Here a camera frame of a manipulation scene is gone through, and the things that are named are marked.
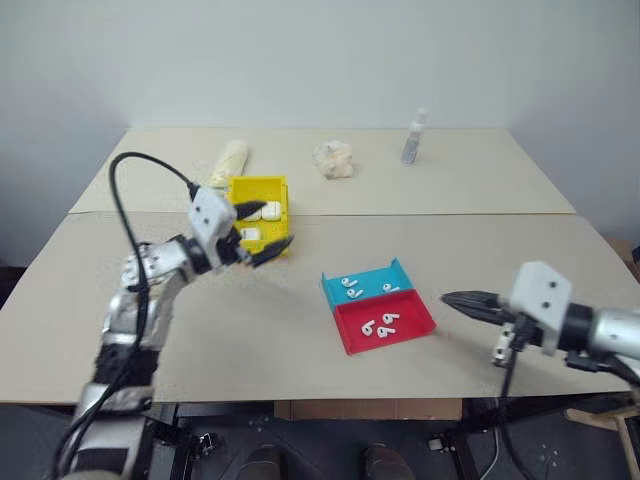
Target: dark floor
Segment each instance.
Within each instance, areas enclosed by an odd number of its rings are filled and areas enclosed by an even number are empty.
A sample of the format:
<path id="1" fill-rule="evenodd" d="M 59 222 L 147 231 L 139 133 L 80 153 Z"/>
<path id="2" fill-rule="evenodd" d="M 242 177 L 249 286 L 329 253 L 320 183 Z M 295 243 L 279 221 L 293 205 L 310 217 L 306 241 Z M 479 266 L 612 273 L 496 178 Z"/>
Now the dark floor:
<path id="1" fill-rule="evenodd" d="M 22 267 L 3 267 L 0 266 L 0 308 L 4 305 L 15 288 L 16 284 L 25 272 Z"/>
<path id="2" fill-rule="evenodd" d="M 48 479 L 48 467 L 57 438 L 67 419 L 59 414 L 26 407 L 0 407 L 0 465 L 2 478 Z M 217 432 L 225 447 L 197 464 L 194 480 L 232 480 L 249 453 L 264 444 L 285 452 L 289 478 L 356 479 L 359 454 L 373 443 L 399 451 L 416 479 L 455 479 L 448 453 L 427 447 L 431 432 L 442 422 L 424 421 L 285 421 L 264 415 L 203 417 L 196 430 Z M 521 421 L 512 427 L 513 441 L 523 461 L 538 479 L 629 478 L 622 447 L 614 432 L 574 424 L 561 413 Z M 469 444 L 478 470 L 494 452 L 492 431 L 472 435 Z M 158 446 L 150 478 L 169 478 L 173 451 Z M 520 479 L 501 449 L 490 479 Z"/>

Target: beige tabletop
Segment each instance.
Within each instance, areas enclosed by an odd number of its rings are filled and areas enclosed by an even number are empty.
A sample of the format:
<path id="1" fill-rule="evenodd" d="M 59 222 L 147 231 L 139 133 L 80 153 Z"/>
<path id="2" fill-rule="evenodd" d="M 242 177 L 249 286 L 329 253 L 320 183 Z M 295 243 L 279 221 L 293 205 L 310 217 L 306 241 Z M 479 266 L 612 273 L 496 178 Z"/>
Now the beige tabletop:
<path id="1" fill-rule="evenodd" d="M 134 213 L 140 240 L 186 232 L 180 213 Z M 175 305 L 155 378 L 159 401 L 477 397 L 498 393 L 498 330 L 438 301 L 449 291 L 504 292 L 518 266 L 544 260 L 574 300 L 633 308 L 640 287 L 574 215 L 296 216 L 291 256 L 208 274 Z M 129 251 L 113 213 L 68 216 L 0 311 L 0 401 L 75 402 L 90 378 L 101 319 Z M 398 257 L 438 328 L 345 354 L 319 285 Z M 570 370 L 527 349 L 513 395 L 623 390 L 612 375 Z"/>
<path id="2" fill-rule="evenodd" d="M 206 182 L 225 144 L 249 142 L 245 175 L 286 175 L 293 215 L 575 213 L 505 129 L 428 130 L 415 165 L 400 154 L 406 130 L 158 128 L 129 131 L 111 157 L 137 150 Z M 311 161 L 323 141 L 353 146 L 356 175 L 326 180 Z M 108 162 L 72 213 L 113 211 Z M 132 160 L 119 175 L 130 211 L 184 212 L 173 176 Z"/>

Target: yellow container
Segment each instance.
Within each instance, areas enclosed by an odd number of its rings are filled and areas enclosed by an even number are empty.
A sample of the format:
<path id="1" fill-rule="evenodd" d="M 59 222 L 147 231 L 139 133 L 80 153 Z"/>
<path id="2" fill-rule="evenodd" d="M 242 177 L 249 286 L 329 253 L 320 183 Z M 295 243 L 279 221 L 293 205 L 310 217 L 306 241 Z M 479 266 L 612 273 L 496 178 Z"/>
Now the yellow container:
<path id="1" fill-rule="evenodd" d="M 264 246 L 289 235 L 289 194 L 286 177 L 231 177 L 229 201 L 233 204 L 261 200 L 263 202 L 280 202 L 280 220 L 268 221 L 260 219 L 248 222 L 238 220 L 235 227 L 258 228 L 260 240 L 242 240 L 241 244 L 251 253 L 257 253 Z"/>

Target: clear plastic bottle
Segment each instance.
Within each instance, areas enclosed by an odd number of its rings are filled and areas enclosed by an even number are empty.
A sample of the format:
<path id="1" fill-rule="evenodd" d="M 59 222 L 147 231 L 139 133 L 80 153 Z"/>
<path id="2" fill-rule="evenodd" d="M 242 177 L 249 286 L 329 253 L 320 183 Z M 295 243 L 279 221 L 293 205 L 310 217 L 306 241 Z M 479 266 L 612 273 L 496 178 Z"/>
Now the clear plastic bottle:
<path id="1" fill-rule="evenodd" d="M 400 161 L 403 165 L 413 165 L 416 161 L 416 155 L 418 154 L 418 148 L 420 147 L 420 138 L 427 128 L 427 109 L 419 108 L 416 112 L 416 117 L 411 122 L 409 127 L 409 138 L 402 150 L 402 156 Z"/>

